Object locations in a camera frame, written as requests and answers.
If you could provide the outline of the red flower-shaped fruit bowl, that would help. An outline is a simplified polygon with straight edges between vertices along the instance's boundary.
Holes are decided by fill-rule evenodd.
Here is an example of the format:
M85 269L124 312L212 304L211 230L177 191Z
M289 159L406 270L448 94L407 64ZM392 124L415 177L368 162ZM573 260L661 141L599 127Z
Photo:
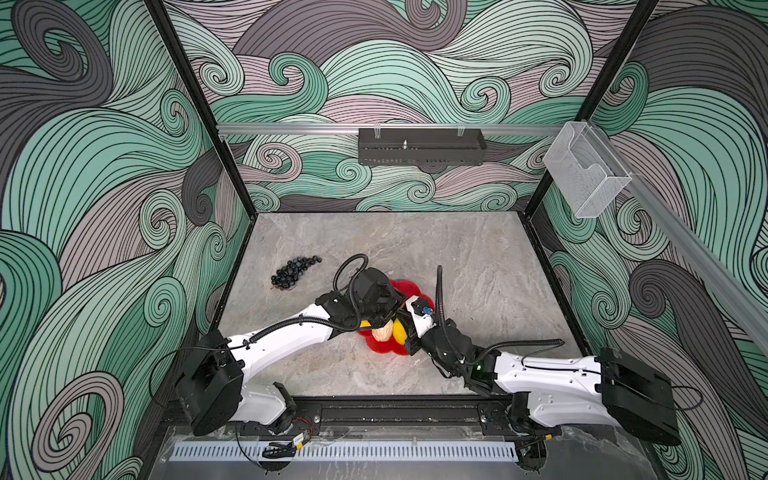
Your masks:
M420 297L426 298L430 306L434 309L434 313L435 313L434 301L427 294L422 292L421 289L414 282L408 281L408 280L391 280L390 282L400 293L402 293L406 297L406 300L408 300L411 296L420 296ZM405 309L402 311L399 311L396 318L390 323L393 325L396 320L400 320L403 324L405 320L410 320L410 319L411 319L411 315L406 310L406 305L405 305ZM377 342L372 337L371 331L359 332L358 335L364 338L367 347L375 353L378 353L378 354L392 353L399 356L409 356L404 346L399 345L395 341L393 336L388 342L381 343L381 342Z

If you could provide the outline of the beige garlic bulb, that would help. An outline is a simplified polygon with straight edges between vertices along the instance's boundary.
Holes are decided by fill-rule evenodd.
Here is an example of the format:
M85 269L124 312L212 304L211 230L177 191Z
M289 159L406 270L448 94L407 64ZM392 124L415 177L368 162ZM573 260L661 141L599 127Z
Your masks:
M373 329L371 333L372 333L372 337L377 342L381 342L381 343L388 342L393 335L393 325L391 323L387 323L383 327Z

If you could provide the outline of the black grape bunch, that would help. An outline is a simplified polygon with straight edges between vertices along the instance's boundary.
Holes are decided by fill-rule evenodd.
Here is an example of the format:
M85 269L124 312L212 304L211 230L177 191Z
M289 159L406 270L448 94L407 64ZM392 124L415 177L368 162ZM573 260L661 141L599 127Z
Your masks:
M321 262L322 258L318 255L294 257L270 277L271 285L279 290L291 290L309 268Z

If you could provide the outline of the large yellow lemon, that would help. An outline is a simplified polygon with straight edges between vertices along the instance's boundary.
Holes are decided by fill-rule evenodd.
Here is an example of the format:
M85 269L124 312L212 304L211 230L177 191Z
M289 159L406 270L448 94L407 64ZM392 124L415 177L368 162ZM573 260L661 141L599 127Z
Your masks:
M392 336L399 345L405 345L408 339L408 333L400 320L394 322Z

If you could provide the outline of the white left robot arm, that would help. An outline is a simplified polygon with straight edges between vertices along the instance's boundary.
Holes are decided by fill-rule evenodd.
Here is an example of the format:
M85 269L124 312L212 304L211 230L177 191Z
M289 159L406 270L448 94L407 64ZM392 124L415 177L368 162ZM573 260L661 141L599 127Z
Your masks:
M174 388L192 433L207 435L238 417L275 433L289 428L292 397L274 382L245 385L272 364L341 334L378 329L394 321L406 296L380 270L365 268L350 284L317 297L294 316L246 334L204 335L183 363Z

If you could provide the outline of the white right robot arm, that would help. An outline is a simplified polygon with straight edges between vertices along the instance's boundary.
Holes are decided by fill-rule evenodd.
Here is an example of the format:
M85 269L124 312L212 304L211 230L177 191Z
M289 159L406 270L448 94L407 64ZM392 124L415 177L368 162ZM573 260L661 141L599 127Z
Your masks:
M395 339L407 353L425 352L446 378L490 398L508 396L507 415L516 430L564 425L610 425L663 446L678 446L681 434L671 379L613 348L596 356L556 359L509 352L509 343L480 348L453 322L402 314Z

